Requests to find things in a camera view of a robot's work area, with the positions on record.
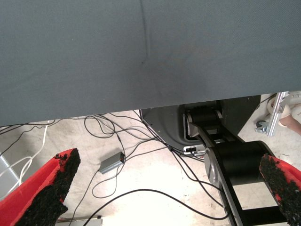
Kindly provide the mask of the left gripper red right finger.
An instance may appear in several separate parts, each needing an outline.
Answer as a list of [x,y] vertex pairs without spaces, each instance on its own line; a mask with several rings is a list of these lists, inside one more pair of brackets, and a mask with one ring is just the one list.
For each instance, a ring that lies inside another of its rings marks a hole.
[[263,155],[260,173],[291,226],[301,224],[301,171],[271,155]]

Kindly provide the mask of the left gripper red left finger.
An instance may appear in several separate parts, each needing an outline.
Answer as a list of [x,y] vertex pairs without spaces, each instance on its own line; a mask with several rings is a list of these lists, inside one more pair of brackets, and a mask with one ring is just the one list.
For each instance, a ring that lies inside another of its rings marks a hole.
[[0,202],[2,226],[53,226],[80,165],[77,148],[57,153]]

